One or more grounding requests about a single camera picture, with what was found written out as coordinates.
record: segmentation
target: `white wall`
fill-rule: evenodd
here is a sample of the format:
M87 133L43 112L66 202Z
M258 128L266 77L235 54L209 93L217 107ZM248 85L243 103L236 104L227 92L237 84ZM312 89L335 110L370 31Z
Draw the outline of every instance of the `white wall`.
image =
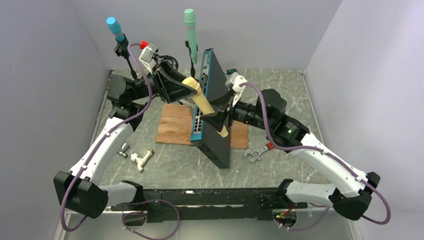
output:
M424 237L423 1L344 0L306 70L325 143L381 176L391 222L360 221L364 238ZM383 220L373 196L367 216Z
M130 43L146 40L190 66L184 10L197 18L200 52L214 48L223 68L305 69L342 0L72 0L102 58L116 57L106 18L116 17Z
M108 70L68 0L0 7L0 239L52 239L53 177L87 151Z

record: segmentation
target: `marble tabletop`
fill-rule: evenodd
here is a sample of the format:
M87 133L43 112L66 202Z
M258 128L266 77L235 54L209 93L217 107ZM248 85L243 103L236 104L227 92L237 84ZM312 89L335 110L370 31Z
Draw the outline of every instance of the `marble tabletop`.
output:
M186 76L189 70L181 70ZM320 138L307 90L299 70L239 69L249 82L262 89L273 88L287 101L286 113L298 119L312 133ZM112 74L131 77L128 70L116 70ZM257 94L246 87L241 100L254 104ZM137 100L145 103L146 99ZM146 189L187 189L187 188L261 188L277 187L283 179L293 179L303 183L326 184L329 181L307 163L295 156L277 149L261 155L261 161L250 163L244 158L244 149L231 149L230 168L218 169L197 147L187 145L156 143L164 103L155 98L136 131L127 139L130 145L127 153L144 156L149 149L154 155L139 172L130 157L116 155L107 167L101 185L117 184L122 180L139 183ZM103 108L97 134L103 128L112 104L109 100ZM248 127L249 148L258 149L265 145L265 131Z

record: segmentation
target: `blue front panel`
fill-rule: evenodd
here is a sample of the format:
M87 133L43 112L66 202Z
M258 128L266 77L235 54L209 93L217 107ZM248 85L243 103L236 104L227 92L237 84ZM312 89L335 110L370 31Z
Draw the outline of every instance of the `blue front panel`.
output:
M199 84L203 91L205 97L208 96L208 77L211 69L211 59L212 59L213 49L205 51L203 53L203 60L201 62L201 71L199 77ZM203 131L203 121L200 120L200 116L203 113L196 106L194 108L194 117L193 124L191 128L190 141L200 141L202 140L202 131Z

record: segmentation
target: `wooden cutting board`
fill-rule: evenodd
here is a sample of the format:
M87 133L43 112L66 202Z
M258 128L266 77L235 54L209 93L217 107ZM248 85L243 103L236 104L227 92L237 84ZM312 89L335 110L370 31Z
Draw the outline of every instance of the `wooden cutting board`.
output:
M156 142L163 144L190 145L193 118L186 105L165 104L157 130ZM249 146L248 126L234 121L231 127L231 147L247 149Z

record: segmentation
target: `adjustable wrench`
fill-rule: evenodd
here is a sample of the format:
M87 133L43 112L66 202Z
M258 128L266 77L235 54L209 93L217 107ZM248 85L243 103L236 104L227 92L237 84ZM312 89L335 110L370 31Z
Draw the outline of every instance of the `adjustable wrench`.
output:
M261 160L261 158L259 157L261 154L273 148L274 146L270 142L268 142L264 147L261 147L259 149L247 149L246 151L244 151L244 158L246 158L248 155L252 155L253 158L250 160L250 162L254 163L256 160Z

